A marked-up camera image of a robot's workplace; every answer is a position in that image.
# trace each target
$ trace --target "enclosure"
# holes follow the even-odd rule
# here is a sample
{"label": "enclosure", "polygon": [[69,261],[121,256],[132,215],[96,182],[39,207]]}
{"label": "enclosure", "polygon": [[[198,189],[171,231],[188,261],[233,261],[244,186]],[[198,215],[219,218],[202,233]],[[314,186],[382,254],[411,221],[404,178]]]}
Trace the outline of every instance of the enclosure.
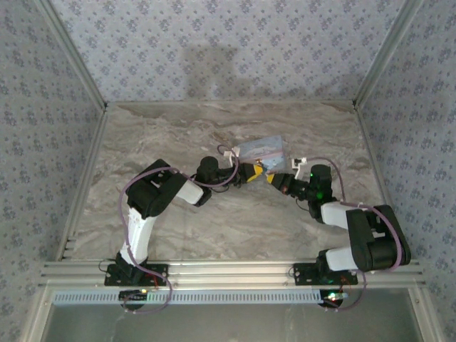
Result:
{"label": "enclosure", "polygon": [[[346,338],[351,329],[389,341],[456,338],[451,1],[3,5],[1,340],[57,341],[72,317],[107,331],[95,337],[88,329],[83,337],[77,326],[65,328],[68,341],[123,341],[143,321],[164,329],[159,338],[164,320],[188,316],[195,324],[207,317],[206,331],[223,341],[317,341],[332,336],[324,321]],[[104,287],[99,268],[123,245],[123,186],[160,158],[188,175],[208,155],[227,167],[218,144],[273,135],[284,142],[287,172],[293,158],[330,158],[341,171],[331,171],[336,198],[342,178],[349,202],[393,205],[410,265],[368,274],[364,302],[351,312],[319,310],[320,288],[299,288],[287,273],[294,262],[346,246],[348,232],[318,223],[258,177],[199,208],[171,202],[153,228],[149,260],[170,264],[170,281],[185,299],[141,321],[122,314],[119,288]],[[309,162],[304,179],[316,163],[327,162]],[[350,300],[362,288],[358,280]],[[218,297],[193,301],[198,294]],[[231,294],[259,299],[227,306]],[[284,297],[269,302],[273,294]],[[373,306],[393,336],[367,323],[346,330],[343,322],[367,322]],[[388,317],[398,307],[403,321]],[[271,322],[276,333],[253,334],[243,315],[258,318],[251,328]],[[238,320],[223,324],[229,317]],[[303,321],[308,325],[293,328]],[[149,333],[138,331],[139,339]],[[192,329],[172,338],[185,341],[189,333],[202,338]]]}

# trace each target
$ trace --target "marble floor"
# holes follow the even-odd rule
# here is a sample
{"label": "marble floor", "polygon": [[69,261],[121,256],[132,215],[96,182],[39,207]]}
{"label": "marble floor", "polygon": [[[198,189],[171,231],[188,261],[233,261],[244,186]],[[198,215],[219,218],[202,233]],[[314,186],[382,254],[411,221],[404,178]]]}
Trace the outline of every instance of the marble floor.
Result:
{"label": "marble floor", "polygon": [[[158,158],[188,175],[207,155],[227,167],[216,151],[220,143],[281,135],[288,158],[324,156],[340,165],[349,201],[382,202],[356,116],[335,105],[132,103],[110,107],[107,115],[73,259],[115,256],[123,243],[116,204],[128,180]],[[335,172],[333,189],[340,198]],[[262,177],[213,194],[200,208],[174,200],[155,223],[149,253],[150,259],[298,259],[347,243],[345,230],[314,221]]]}

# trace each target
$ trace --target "patterned wallpaper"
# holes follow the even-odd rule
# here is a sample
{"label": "patterned wallpaper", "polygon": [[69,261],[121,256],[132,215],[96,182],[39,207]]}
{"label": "patterned wallpaper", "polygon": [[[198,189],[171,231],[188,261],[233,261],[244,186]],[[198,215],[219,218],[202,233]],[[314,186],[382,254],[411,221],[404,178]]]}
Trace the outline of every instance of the patterned wallpaper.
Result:
{"label": "patterned wallpaper", "polygon": [[55,257],[98,109],[33,0],[0,0],[0,341]]}
{"label": "patterned wallpaper", "polygon": [[53,0],[106,101],[350,99],[403,0]]}
{"label": "patterned wallpaper", "polygon": [[426,1],[362,109],[445,333],[456,341],[456,3]]}

